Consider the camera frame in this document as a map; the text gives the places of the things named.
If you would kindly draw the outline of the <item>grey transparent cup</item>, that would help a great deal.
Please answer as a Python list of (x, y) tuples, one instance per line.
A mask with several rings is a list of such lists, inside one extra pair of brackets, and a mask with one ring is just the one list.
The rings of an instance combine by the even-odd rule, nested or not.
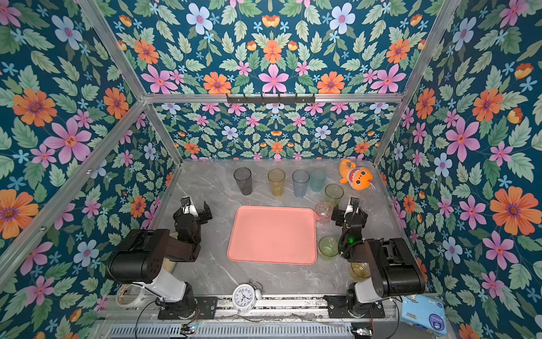
[(248, 196), (253, 191), (252, 172), (249, 168), (238, 168), (234, 171), (234, 179), (240, 192)]

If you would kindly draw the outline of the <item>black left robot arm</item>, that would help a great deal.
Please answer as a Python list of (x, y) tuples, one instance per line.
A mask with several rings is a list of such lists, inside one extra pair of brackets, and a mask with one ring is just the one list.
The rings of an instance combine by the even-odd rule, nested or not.
[(189, 283), (175, 278), (163, 267), (171, 262), (195, 262), (202, 242), (201, 226), (213, 219), (204, 202), (197, 210), (191, 197), (181, 200), (173, 214), (176, 236), (168, 229), (132, 230), (121, 241), (106, 265), (106, 276), (117, 283), (138, 285), (157, 297), (160, 319), (177, 316), (187, 319), (197, 314), (197, 302)]

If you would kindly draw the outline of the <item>yellow transparent cup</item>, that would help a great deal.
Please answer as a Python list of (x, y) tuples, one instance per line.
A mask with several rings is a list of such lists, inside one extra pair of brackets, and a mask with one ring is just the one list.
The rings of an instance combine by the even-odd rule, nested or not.
[(283, 195), (285, 178), (286, 174), (282, 169), (275, 168), (268, 172), (268, 182), (273, 196), (281, 197)]

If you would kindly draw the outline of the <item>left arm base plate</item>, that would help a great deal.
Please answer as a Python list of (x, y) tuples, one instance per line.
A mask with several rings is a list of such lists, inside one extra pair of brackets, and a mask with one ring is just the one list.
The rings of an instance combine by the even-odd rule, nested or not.
[(159, 320), (210, 320), (217, 311), (217, 297), (185, 297), (180, 302), (160, 302)]

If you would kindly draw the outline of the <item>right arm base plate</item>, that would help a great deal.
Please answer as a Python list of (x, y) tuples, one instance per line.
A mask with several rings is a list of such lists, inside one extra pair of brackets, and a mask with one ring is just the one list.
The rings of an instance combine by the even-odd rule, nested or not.
[(360, 303), (355, 297), (325, 295), (327, 312), (331, 319), (383, 319), (384, 307), (380, 302)]

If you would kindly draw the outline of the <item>blue transparent cup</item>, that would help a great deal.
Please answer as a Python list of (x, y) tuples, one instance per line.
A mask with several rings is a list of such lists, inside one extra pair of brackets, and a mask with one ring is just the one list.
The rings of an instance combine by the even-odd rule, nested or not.
[(309, 186), (310, 173), (304, 169), (297, 169), (292, 173), (294, 195), (303, 198)]

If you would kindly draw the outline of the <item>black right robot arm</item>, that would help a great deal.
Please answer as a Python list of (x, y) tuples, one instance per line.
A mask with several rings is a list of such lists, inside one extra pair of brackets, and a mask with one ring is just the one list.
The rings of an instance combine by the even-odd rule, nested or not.
[(331, 220), (341, 227), (338, 254), (350, 264), (368, 265), (369, 277), (350, 285), (347, 312), (365, 316), (384, 299), (422, 295), (426, 281), (405, 239), (369, 239), (363, 236), (368, 220), (361, 201), (351, 198), (346, 209), (333, 209)]

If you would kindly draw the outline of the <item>green tall transparent cup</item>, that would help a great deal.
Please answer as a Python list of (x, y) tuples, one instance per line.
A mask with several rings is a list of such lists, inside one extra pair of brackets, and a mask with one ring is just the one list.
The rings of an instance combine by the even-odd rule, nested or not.
[(329, 184), (325, 188), (325, 195), (333, 207), (338, 207), (344, 196), (344, 189), (339, 184)]

